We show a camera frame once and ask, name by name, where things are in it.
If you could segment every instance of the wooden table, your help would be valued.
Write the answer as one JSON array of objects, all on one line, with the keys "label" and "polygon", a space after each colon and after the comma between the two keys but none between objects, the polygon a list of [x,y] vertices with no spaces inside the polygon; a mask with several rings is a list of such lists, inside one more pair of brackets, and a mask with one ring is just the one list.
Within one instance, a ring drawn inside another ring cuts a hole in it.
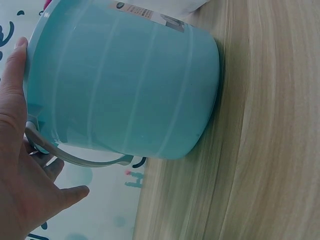
[{"label": "wooden table", "polygon": [[211,0],[220,102],[184,159],[149,159],[136,240],[320,239],[320,0]]}]

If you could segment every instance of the hand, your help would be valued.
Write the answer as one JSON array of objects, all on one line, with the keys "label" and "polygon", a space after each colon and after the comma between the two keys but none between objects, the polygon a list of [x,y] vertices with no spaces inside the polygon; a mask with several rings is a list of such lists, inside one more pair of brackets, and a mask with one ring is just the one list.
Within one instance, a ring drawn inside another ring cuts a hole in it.
[{"label": "hand", "polygon": [[59,189],[54,181],[64,162],[24,140],[27,120],[23,92],[27,39],[20,38],[0,81],[0,239],[20,240],[46,220],[86,197],[89,189]]}]

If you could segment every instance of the sticker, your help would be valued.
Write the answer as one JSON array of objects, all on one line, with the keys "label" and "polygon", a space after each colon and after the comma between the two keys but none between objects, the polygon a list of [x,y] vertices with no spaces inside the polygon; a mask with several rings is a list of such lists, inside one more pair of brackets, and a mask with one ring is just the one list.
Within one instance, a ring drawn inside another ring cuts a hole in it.
[{"label": "sticker", "polygon": [[121,12],[130,13],[144,19],[148,19],[157,24],[164,25],[171,29],[177,30],[179,32],[185,32],[185,23],[173,17],[160,14],[155,11],[151,11],[149,9],[145,9],[143,7],[131,5],[128,3],[123,3],[120,1],[114,1],[109,5],[109,8],[116,9]]}]

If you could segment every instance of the gray handle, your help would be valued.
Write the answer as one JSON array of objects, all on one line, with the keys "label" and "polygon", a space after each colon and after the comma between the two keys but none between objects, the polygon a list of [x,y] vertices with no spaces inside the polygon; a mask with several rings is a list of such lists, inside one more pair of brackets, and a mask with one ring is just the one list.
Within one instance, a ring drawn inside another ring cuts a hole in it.
[{"label": "gray handle", "polygon": [[68,163],[75,164],[82,167],[87,168],[101,168],[110,166],[112,164],[121,164],[121,165],[129,165],[133,160],[134,156],[131,155],[124,155],[119,159],[113,161],[104,161],[104,162],[95,162],[95,161],[88,161],[82,158],[73,156],[58,147],[54,146],[51,142],[47,141],[37,130],[36,125],[31,122],[27,121],[25,125],[25,135],[28,139],[30,139],[33,143],[37,144],[38,146],[42,147],[50,154],[56,156],[57,158],[64,160]]}]

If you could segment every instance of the light blue bucket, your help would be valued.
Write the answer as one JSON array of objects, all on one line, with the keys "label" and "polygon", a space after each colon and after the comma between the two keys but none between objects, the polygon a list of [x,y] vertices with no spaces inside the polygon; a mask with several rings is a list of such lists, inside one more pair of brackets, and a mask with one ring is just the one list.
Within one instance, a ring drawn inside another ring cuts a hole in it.
[{"label": "light blue bucket", "polygon": [[[118,9],[123,5],[53,0],[42,14],[24,80],[26,134],[41,150],[103,167],[132,156],[181,158],[203,133],[219,82],[214,39],[170,17],[158,23]],[[58,149],[61,143],[127,156],[89,162]]]}]

